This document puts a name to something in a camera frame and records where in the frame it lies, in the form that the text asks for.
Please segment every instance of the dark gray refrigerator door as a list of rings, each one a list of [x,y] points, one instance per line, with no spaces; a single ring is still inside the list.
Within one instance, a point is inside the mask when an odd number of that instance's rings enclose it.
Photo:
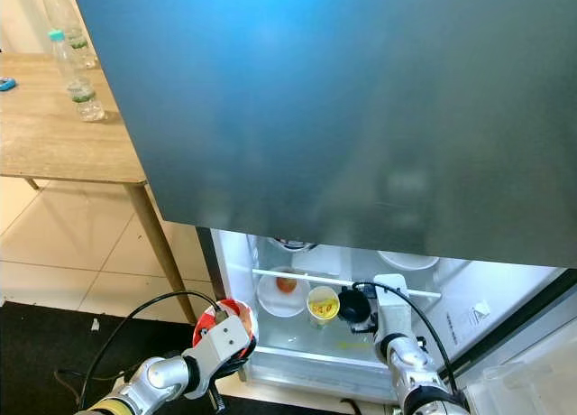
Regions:
[[[577,266],[577,0],[78,0],[173,221]]]

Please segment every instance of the table top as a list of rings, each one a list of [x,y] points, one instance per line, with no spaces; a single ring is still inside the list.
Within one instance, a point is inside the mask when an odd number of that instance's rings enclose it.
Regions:
[[[0,54],[0,75],[17,86],[0,92],[0,175],[105,183],[144,183],[101,69],[85,70],[107,118],[79,120],[54,60],[44,54]]]

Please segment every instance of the plastic bottle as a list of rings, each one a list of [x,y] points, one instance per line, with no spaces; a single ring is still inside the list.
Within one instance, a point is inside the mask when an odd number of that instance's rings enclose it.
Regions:
[[[65,42],[62,30],[52,30],[48,33],[52,41],[52,52],[58,64],[60,74],[66,82],[66,90],[74,101],[80,118],[85,122],[94,122],[105,117],[102,103],[96,99],[96,92],[88,78],[78,74],[73,60],[72,49]]]
[[[43,0],[50,25],[61,29],[73,49],[74,61],[79,68],[94,68],[96,56],[88,48],[88,40],[82,32],[80,20],[69,0]]]

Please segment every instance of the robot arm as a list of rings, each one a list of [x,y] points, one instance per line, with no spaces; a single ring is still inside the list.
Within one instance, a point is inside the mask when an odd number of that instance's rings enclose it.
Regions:
[[[78,415],[150,415],[180,395],[197,399],[206,393],[218,369],[250,343],[241,320],[226,318],[182,355],[146,360],[128,383]]]
[[[375,282],[398,288],[408,296],[399,274],[377,275]],[[433,358],[418,345],[411,327],[411,308],[394,293],[376,287],[377,357],[389,367],[398,403],[404,415],[468,415],[436,372]]]

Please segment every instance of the tiled floor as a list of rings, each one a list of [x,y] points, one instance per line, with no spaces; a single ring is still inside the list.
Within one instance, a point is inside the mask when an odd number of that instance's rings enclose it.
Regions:
[[[170,286],[124,189],[116,185],[0,178],[3,300],[116,316]],[[163,222],[189,289],[213,295],[193,226]],[[197,314],[201,300],[192,300]],[[142,318],[185,322],[175,299]]]

